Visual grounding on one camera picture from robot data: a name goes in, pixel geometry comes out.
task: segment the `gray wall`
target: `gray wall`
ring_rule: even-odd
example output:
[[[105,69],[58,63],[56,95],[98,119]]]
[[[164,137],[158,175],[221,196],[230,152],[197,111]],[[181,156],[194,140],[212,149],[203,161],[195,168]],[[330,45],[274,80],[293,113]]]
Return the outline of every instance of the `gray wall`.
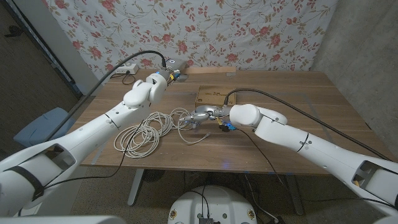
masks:
[[[87,67],[86,62],[76,51],[72,43],[59,26],[58,22],[51,15],[41,0],[15,0],[19,9],[34,26],[36,31],[44,39],[52,52],[68,70],[69,74],[76,81],[76,86],[85,95],[98,82],[98,78]],[[93,94],[96,95],[101,85]]]
[[[398,156],[398,1],[340,1],[311,68]]]
[[[0,4],[0,160],[24,148],[13,140],[22,128],[78,101],[27,35],[4,37],[9,26],[18,24]]]

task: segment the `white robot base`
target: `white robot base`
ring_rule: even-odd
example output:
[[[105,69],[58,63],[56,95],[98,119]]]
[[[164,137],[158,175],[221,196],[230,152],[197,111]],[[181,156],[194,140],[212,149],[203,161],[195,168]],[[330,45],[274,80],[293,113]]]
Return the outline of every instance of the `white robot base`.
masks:
[[[202,196],[200,195],[202,192],[203,186],[192,189],[178,198],[170,209],[167,223],[257,223],[253,206],[235,191],[226,187],[207,185],[203,196],[207,200],[208,209],[205,199],[203,199],[202,208]],[[212,221],[206,219],[208,214]]]

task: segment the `white power strip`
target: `white power strip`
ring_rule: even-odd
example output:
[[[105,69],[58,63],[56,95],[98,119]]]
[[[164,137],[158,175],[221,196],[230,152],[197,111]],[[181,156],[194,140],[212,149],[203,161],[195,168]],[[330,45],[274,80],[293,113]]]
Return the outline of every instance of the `white power strip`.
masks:
[[[138,65],[136,63],[125,63],[116,69],[115,74],[126,74],[127,71],[130,74],[135,74],[138,71]]]

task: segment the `curtain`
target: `curtain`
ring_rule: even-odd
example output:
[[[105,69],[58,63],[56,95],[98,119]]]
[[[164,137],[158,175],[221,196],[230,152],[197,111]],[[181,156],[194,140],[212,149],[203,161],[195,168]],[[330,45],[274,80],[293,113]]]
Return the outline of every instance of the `curtain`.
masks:
[[[140,50],[189,66],[309,70],[337,0],[43,0],[99,78]],[[136,58],[159,68],[155,55]]]

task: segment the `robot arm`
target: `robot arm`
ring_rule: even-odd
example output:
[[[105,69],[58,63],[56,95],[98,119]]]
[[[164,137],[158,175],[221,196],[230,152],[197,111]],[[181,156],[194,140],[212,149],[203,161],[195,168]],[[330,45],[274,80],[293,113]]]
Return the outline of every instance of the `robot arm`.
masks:
[[[173,68],[185,62],[169,60],[166,70],[159,70],[138,80],[123,101],[114,108],[58,139],[19,151],[0,162],[0,216],[13,216],[22,207],[32,208],[42,202],[67,180],[81,162],[116,132],[149,115],[151,103],[158,103],[167,87]]]
[[[268,142],[285,146],[337,177],[360,197],[398,206],[398,164],[343,149],[311,133],[291,127],[282,114],[254,105],[234,105],[230,109],[197,108],[185,121],[195,121],[198,114],[225,111],[233,126],[250,126],[255,134]],[[398,211],[387,205],[368,201],[386,215],[397,216]]]

